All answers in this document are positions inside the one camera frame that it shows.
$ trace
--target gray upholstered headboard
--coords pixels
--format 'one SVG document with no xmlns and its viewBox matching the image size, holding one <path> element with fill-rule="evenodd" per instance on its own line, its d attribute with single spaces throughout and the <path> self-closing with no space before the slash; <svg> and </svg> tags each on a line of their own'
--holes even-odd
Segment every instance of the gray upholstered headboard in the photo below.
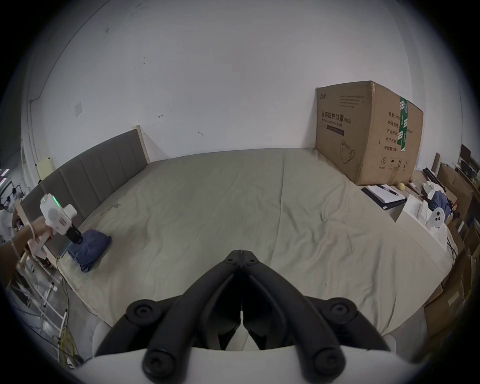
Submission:
<svg viewBox="0 0 480 384">
<path fill-rule="evenodd" d="M 42 180 L 21 202 L 29 221 L 41 216 L 40 199 L 51 193 L 61 206 L 77 210 L 79 227 L 107 197 L 147 166 L 140 130 L 115 136 L 74 157 Z M 69 240 L 59 234 L 46 243 L 57 257 Z"/>
</svg>

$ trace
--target screw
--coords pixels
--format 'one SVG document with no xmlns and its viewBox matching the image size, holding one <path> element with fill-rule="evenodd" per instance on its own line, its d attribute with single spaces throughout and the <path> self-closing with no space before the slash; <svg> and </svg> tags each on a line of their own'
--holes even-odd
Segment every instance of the screw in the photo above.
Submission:
<svg viewBox="0 0 480 384">
<path fill-rule="evenodd" d="M 347 314 L 348 312 L 348 307 L 345 304 L 339 303 L 335 304 L 330 308 L 330 310 L 333 312 L 333 314 L 337 316 L 343 316 L 344 314 Z"/>
<path fill-rule="evenodd" d="M 141 305 L 135 308 L 135 315 L 138 317 L 147 317 L 152 314 L 152 308 L 147 305 Z"/>
<path fill-rule="evenodd" d="M 313 366 L 318 374 L 340 373 L 344 365 L 345 359 L 335 348 L 322 349 L 313 358 Z"/>
<path fill-rule="evenodd" d="M 175 360 L 166 352 L 149 351 L 144 361 L 144 371 L 158 378 L 171 376 L 175 371 Z"/>
</svg>

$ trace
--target notebook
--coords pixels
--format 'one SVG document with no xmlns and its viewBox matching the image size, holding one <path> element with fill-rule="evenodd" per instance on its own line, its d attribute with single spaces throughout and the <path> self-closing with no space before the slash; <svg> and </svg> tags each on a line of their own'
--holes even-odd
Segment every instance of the notebook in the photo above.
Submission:
<svg viewBox="0 0 480 384">
<path fill-rule="evenodd" d="M 377 203 L 384 211 L 386 211 L 387 209 L 405 204 L 405 201 L 406 201 L 406 199 L 403 199 L 403 200 L 394 201 L 393 203 L 384 203 L 377 196 L 375 196 L 372 192 L 370 192 L 369 189 L 362 188 L 361 190 L 364 194 L 366 194 L 368 197 L 370 197 L 375 203 Z"/>
<path fill-rule="evenodd" d="M 382 184 L 385 188 L 388 188 L 392 190 L 395 193 L 398 193 L 395 191 L 392 187 L 388 186 L 387 184 Z M 393 193 L 390 193 L 389 191 L 384 190 L 383 188 L 377 187 L 376 185 L 367 185 L 367 189 L 373 193 L 382 203 L 388 204 L 388 203 L 393 203 L 396 201 L 400 200 L 405 200 L 405 196 L 398 193 L 397 195 L 394 195 Z"/>
</svg>

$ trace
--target green led light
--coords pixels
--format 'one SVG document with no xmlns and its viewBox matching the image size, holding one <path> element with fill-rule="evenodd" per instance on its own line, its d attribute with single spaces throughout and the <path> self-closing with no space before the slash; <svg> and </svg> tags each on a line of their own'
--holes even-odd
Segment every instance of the green led light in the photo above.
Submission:
<svg viewBox="0 0 480 384">
<path fill-rule="evenodd" d="M 60 206 L 59 202 L 57 201 L 57 199 L 55 198 L 55 196 L 52 195 L 52 197 L 53 197 L 53 200 L 55 201 L 55 203 L 57 203 L 57 205 L 61 208 L 61 206 Z"/>
</svg>

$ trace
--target beige bed sheet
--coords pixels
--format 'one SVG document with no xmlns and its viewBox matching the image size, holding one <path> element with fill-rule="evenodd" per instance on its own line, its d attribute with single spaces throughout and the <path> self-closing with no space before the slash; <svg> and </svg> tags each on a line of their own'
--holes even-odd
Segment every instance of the beige bed sheet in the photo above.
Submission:
<svg viewBox="0 0 480 384">
<path fill-rule="evenodd" d="M 246 249 L 301 293 L 345 297 L 385 334 L 449 270 L 316 150 L 263 149 L 151 163 L 81 226 L 112 237 L 88 273 L 61 272 L 109 325 L 138 299 L 182 294 L 230 251 Z"/>
</svg>

